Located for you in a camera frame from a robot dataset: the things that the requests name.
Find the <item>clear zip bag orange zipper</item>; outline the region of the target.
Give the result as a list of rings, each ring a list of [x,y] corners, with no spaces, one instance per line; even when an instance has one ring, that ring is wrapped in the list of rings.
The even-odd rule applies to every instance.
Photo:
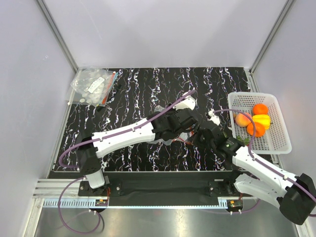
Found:
[[[151,121],[153,126],[152,132],[155,134],[155,141],[162,140],[164,142],[174,140],[178,137],[175,137],[169,129],[168,117],[173,114],[176,110],[171,109],[159,116],[158,118]]]

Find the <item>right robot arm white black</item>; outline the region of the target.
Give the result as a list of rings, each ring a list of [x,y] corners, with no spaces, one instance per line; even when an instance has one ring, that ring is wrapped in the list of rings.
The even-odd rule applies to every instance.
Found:
[[[212,121],[201,125],[190,137],[197,147],[212,150],[218,157],[248,172],[233,172],[224,183],[228,195],[248,194],[280,210],[296,225],[302,225],[316,207],[316,187],[310,176],[287,172],[249,150],[241,141],[226,136]]]

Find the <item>peach fruit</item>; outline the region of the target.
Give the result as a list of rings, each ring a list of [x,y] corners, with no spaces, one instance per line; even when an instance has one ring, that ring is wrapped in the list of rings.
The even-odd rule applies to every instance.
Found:
[[[237,114],[235,117],[235,122],[239,127],[247,127],[251,123],[252,116],[249,113]]]

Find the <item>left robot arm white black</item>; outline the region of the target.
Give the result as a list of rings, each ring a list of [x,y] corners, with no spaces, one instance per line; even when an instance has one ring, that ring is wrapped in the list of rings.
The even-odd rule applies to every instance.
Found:
[[[81,135],[76,144],[79,172],[89,184],[89,189],[97,196],[102,195],[107,184],[99,159],[124,147],[138,143],[171,143],[189,133],[198,125],[198,119],[191,109],[171,109],[155,112],[134,124],[91,136]]]

